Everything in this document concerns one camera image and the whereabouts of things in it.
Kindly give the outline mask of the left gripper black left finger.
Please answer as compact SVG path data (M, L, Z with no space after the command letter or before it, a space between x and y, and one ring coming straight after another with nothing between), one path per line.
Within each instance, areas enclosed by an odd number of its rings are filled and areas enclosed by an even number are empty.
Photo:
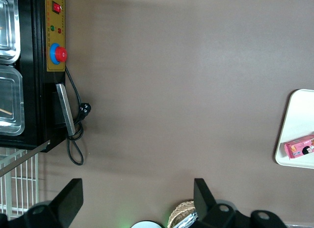
M68 228L83 205L82 179L72 179L52 200L38 203L25 215L27 228Z

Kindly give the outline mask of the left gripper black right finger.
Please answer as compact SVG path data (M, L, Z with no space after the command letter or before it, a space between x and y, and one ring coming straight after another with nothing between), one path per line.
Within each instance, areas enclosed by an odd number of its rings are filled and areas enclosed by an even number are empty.
M217 203L203 178L194 179L194 206L198 220L194 228L232 228L235 210L226 203Z

